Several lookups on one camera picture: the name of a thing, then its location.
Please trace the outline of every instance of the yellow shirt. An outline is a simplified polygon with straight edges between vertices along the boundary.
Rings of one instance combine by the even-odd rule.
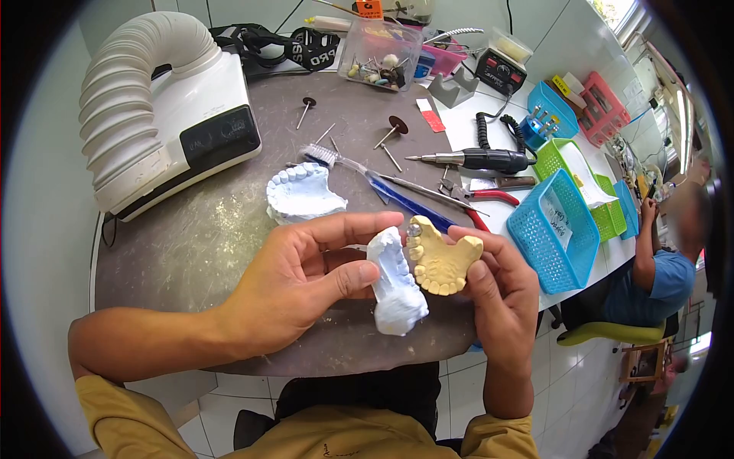
[[[195,458],[160,403],[115,386],[101,376],[83,376],[76,393],[92,438],[111,459]],[[472,419],[462,442],[464,458],[538,458],[531,418]],[[410,416],[388,410],[315,406],[280,421],[251,447],[226,459],[453,458],[436,446]]]

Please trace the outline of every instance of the dental model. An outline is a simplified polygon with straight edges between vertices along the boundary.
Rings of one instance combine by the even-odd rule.
[[[372,284],[377,330],[405,336],[428,315],[428,304],[410,274],[398,228],[391,226],[373,237],[367,244],[367,259],[379,266],[379,279]]]
[[[417,264],[415,282],[432,294],[454,294],[466,285],[466,270],[484,251],[482,240],[464,236],[456,245],[447,245],[431,220],[422,215],[410,219],[406,246]]]
[[[345,211],[347,200],[329,191],[328,178],[329,170],[313,162],[281,170],[265,190],[268,215],[287,225]]]

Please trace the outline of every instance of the black strap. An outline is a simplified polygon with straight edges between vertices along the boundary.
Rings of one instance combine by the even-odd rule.
[[[209,29],[214,42],[225,48],[234,46],[240,57],[251,59],[264,68],[274,67],[289,59],[308,71],[323,70],[334,63],[339,37],[301,27],[290,38],[270,32],[260,24],[232,24]],[[260,51],[267,45],[282,45],[283,55],[267,59]]]

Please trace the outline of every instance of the blue shirt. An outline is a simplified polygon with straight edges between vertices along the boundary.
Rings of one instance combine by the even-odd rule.
[[[632,269],[609,289],[604,303],[608,322],[657,327],[678,311],[693,292],[696,267],[680,252],[658,250],[653,290],[648,294],[632,281]]]

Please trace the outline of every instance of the red-handled pliers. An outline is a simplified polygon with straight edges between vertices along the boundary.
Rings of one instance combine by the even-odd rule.
[[[470,204],[469,199],[471,198],[495,198],[503,200],[511,206],[517,206],[520,204],[520,201],[518,201],[516,197],[509,195],[499,189],[480,189],[477,191],[467,191],[460,185],[455,184],[453,181],[448,180],[447,178],[442,178],[441,184],[446,190],[448,190],[447,193],[442,189],[442,193],[448,194],[452,198],[462,201],[464,204]],[[465,211],[466,215],[468,215],[469,218],[471,218],[471,221],[474,223],[475,228],[482,231],[490,232],[489,228],[487,228],[487,226],[484,224],[484,221],[482,221],[476,210],[465,209]]]

